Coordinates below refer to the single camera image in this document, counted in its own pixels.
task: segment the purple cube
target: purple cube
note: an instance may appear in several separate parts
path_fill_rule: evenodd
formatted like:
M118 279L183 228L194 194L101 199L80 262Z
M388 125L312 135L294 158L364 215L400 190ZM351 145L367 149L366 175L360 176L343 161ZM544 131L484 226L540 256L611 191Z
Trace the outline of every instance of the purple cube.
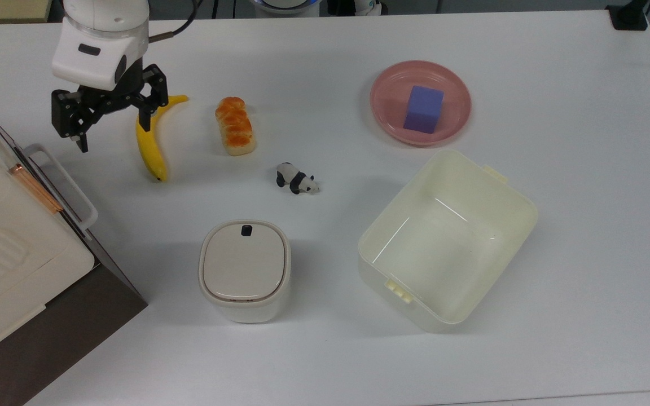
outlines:
M413 86L403 128L433 134L441 118L443 92L430 87Z

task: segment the panda figurine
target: panda figurine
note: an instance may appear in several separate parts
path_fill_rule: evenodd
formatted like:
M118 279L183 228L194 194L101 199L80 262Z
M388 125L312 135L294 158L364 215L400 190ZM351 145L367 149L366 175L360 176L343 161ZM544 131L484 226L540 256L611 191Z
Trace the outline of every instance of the panda figurine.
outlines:
M299 195L300 192L320 192L314 176L308 178L305 173L297 170L294 165L289 162L282 162L282 164L278 165L278 187L284 187L286 183L289 183L289 190L295 195Z

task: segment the container handle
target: container handle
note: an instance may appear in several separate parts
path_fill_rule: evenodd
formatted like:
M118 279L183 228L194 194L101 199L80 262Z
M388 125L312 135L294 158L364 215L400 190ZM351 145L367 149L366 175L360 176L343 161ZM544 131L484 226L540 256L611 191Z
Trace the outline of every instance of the container handle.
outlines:
M483 165L483 170L487 172L488 175L491 175L493 178L496 178L497 180L500 180L501 182L508 184L508 178L498 173L498 171L493 169L492 167L488 165Z
M410 293L406 292L405 289L401 288L400 285L395 283L394 280L389 279L387 282L385 282L385 287L390 289L392 293L395 293L395 295L402 299L405 303L410 304L410 302L413 301L413 296Z
M90 215L87 216L87 218L82 218L80 219L79 215L73 215L72 220L77 224L77 227L82 231L82 233L85 233L85 230L92 227L92 224L97 221L97 217L99 213L97 212L97 208L92 204L92 201L90 201L87 196L85 195L84 192L80 189L80 187L77 185L77 183L74 182L74 179L67 173L67 171L62 167L62 165L57 161L57 159L54 157L54 155L49 152L48 149L44 148L42 144L31 144L30 146L26 147L23 151L23 154L29 158L31 158L32 155L36 154L37 152L43 152L44 155L46 155L49 160L51 160L52 164L54 164L54 167L61 173L61 175L64 177L65 180L69 183L69 185L74 188L74 191L77 192L77 194L82 198L82 201L87 205L87 208L90 211Z

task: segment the yellow banana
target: yellow banana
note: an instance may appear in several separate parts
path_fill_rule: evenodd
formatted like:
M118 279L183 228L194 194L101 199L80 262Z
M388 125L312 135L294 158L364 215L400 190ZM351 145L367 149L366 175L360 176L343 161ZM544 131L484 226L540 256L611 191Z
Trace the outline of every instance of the yellow banana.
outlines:
M172 108L173 105L186 102L189 98L185 95L177 95L170 96L168 100L168 105L158 108L157 114L152 116L150 119L149 131L145 131L142 126L139 125L139 117L137 118L137 146L139 146L139 154L142 155L142 160L144 161L144 166L147 167L147 170L149 170L150 173L161 182L167 180L167 166L165 165L165 160L162 158L160 147L157 146L157 139L155 139L157 122L167 110Z

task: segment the toy bread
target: toy bread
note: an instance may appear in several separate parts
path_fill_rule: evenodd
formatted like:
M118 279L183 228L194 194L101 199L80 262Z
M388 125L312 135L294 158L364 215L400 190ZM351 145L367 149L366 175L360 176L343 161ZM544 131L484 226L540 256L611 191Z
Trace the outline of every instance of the toy bread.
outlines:
M252 125L240 98L224 98L214 111L219 124L222 145L232 156L249 154L257 142L252 134Z

